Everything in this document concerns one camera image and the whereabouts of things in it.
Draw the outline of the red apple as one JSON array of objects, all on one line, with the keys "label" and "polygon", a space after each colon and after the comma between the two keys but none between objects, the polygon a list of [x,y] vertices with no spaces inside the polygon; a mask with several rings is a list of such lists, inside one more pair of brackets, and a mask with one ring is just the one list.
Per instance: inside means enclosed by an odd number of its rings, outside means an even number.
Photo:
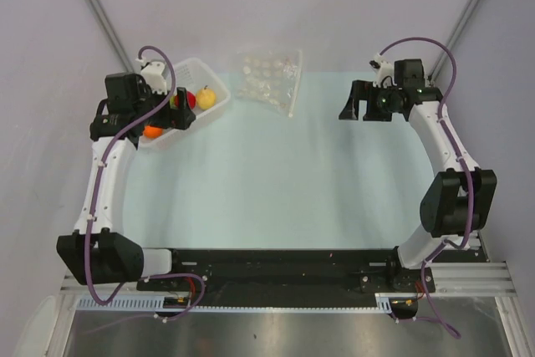
[{"label": "red apple", "polygon": [[[196,96],[192,92],[187,91],[186,97],[187,97],[187,102],[188,102],[189,107],[193,110],[196,107]],[[171,106],[173,106],[175,109],[179,108],[180,101],[177,95],[174,95],[172,97]]]}]

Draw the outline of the yellow pear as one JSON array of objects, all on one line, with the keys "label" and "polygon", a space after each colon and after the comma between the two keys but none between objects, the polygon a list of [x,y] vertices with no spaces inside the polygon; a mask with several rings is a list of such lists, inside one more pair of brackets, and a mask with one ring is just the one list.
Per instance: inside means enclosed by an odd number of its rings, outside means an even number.
[{"label": "yellow pear", "polygon": [[217,94],[212,88],[205,86],[196,92],[196,105],[201,110],[209,110],[216,102]]}]

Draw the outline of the white plastic basket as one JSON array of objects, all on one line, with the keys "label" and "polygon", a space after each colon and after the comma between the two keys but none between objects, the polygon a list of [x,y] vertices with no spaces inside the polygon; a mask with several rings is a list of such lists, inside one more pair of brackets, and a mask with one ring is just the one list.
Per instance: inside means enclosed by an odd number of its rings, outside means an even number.
[{"label": "white plastic basket", "polygon": [[173,64],[176,84],[188,92],[188,102],[196,119],[187,130],[164,130],[156,138],[145,135],[139,140],[139,147],[146,150],[164,150],[193,134],[200,128],[220,118],[227,109],[230,91],[216,73],[199,58],[188,58]]}]

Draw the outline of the clear dotted zip bag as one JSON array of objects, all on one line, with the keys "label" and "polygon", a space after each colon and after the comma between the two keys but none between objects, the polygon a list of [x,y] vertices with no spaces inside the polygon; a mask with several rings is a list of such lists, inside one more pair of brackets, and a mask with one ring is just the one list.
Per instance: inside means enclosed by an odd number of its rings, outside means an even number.
[{"label": "clear dotted zip bag", "polygon": [[237,53],[229,74],[239,99],[268,105],[292,118],[302,72],[301,49],[257,48]]}]

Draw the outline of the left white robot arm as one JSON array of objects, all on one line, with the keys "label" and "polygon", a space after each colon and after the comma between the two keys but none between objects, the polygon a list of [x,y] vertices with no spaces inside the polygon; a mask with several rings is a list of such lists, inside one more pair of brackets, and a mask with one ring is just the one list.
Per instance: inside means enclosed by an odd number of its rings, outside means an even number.
[{"label": "left white robot arm", "polygon": [[145,256],[123,233],[126,179],[146,126],[187,130],[196,116],[169,73],[119,73],[104,79],[106,98],[89,125],[92,166],[74,230],[56,245],[69,271],[88,287],[134,282]]}]

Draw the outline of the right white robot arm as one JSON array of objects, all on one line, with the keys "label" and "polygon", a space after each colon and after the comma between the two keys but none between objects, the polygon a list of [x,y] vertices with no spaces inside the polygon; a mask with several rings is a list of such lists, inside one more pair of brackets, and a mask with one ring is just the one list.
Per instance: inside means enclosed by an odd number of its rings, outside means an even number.
[{"label": "right white robot arm", "polygon": [[497,188],[494,171],[469,155],[449,117],[445,95],[425,77],[419,59],[388,62],[379,54],[370,61],[372,81],[355,80],[340,120],[390,122],[402,115],[419,136],[434,179],[420,203],[420,225],[397,247],[398,263],[387,267],[385,280],[395,291],[415,282],[415,268],[429,263],[445,248],[464,249],[472,232],[487,223]]}]

